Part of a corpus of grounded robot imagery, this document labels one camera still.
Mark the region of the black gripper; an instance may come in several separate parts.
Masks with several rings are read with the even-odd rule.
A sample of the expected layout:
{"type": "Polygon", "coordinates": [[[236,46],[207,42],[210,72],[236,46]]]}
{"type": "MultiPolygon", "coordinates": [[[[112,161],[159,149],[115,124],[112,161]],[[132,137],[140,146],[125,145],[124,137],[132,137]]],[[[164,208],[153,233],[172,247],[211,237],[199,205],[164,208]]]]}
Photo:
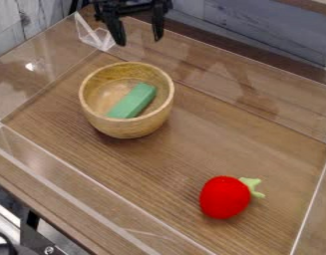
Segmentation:
{"type": "Polygon", "coordinates": [[[171,0],[92,0],[95,18],[107,25],[117,45],[127,44],[124,25],[119,17],[152,11],[155,41],[163,37],[163,13],[172,8],[171,0]]]}

